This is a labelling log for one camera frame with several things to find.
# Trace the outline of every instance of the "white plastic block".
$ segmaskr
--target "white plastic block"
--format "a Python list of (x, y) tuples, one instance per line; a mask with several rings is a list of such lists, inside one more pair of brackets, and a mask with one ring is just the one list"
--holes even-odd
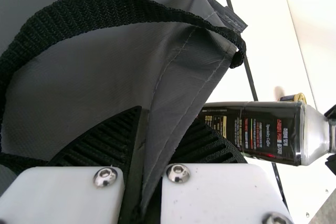
[(262, 168), (251, 164), (185, 164), (190, 179), (162, 180), (161, 224), (260, 224), (270, 212), (291, 216)]
[(21, 173), (0, 198), (8, 224), (117, 224), (124, 192), (122, 171), (114, 184), (97, 188), (102, 167), (35, 167)]

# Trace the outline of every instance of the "gold can lid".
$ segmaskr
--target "gold can lid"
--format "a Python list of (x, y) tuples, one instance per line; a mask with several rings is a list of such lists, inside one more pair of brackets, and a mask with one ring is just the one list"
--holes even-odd
[(295, 95), (295, 100), (296, 101), (299, 101), (299, 102), (304, 102), (305, 104), (307, 104), (307, 101), (306, 101), (306, 97), (304, 94), (302, 93), (298, 93)]

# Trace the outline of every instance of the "silver screw head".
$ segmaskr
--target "silver screw head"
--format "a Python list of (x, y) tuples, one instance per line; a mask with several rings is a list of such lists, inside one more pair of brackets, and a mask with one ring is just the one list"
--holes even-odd
[(118, 173), (111, 167), (105, 167), (96, 172), (93, 177), (93, 183), (97, 187), (106, 187), (112, 185), (118, 178)]
[(266, 215), (262, 224), (293, 224), (285, 215), (278, 212), (271, 212)]
[(167, 169), (167, 177), (172, 182), (184, 183), (189, 180), (190, 171), (185, 165), (173, 164)]

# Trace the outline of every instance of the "can label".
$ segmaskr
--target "can label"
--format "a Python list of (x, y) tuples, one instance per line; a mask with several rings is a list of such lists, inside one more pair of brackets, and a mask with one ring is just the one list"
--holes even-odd
[(260, 158), (282, 160), (281, 163), (295, 163), (297, 136), (294, 118), (228, 108), (204, 108), (198, 118), (241, 152)]

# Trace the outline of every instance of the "white surface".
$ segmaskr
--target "white surface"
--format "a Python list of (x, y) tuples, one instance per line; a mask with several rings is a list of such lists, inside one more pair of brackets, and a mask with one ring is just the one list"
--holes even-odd
[(21, 173), (0, 198), (8, 224), (117, 224), (124, 191), (122, 171), (113, 185), (97, 188), (102, 167), (35, 167)]
[[(308, 104), (316, 103), (321, 113), (336, 103), (335, 0), (232, 0), (232, 4), (248, 24), (243, 38), (260, 101), (276, 100), (274, 90), (280, 86), (285, 95), (304, 93)], [(244, 100), (251, 101), (252, 96), (243, 66), (229, 69), (209, 98), (209, 102)], [(261, 166), (277, 188), (269, 162), (248, 161)], [(308, 223), (336, 187), (336, 176), (325, 161), (326, 156), (308, 167), (278, 165), (295, 224)]]
[(275, 101), (275, 87), (285, 95), (305, 94), (314, 106), (307, 73), (286, 0), (231, 0), (248, 27), (242, 33), (259, 101)]
[(162, 180), (161, 224), (260, 224), (270, 212), (291, 219), (258, 166), (249, 164), (186, 164), (183, 184)]
[(295, 224), (308, 223), (335, 189), (336, 176), (324, 164), (328, 156), (321, 157), (310, 166), (277, 165)]
[(317, 109), (336, 104), (336, 1), (288, 0)]

